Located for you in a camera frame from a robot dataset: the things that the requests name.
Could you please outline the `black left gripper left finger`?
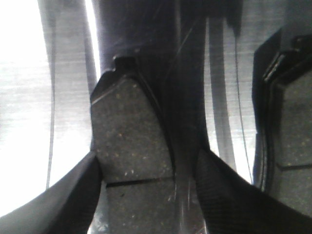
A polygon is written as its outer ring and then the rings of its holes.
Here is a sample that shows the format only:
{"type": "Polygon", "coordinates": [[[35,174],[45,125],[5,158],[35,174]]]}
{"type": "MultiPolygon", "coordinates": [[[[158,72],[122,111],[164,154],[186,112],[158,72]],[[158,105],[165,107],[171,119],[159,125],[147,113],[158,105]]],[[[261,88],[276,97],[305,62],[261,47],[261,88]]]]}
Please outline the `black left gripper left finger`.
{"type": "Polygon", "coordinates": [[[88,153],[45,192],[0,218],[2,234],[85,234],[101,190],[101,169],[88,153]]]}

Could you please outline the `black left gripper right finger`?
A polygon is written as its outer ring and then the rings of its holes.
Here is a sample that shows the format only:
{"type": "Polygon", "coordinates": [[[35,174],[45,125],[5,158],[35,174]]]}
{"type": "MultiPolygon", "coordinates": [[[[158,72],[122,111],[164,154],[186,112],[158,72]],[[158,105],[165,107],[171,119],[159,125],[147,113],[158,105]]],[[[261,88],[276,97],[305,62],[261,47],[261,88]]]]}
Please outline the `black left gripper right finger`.
{"type": "Polygon", "coordinates": [[[213,152],[198,152],[195,182],[211,234],[310,234],[312,219],[247,183],[213,152]]]}

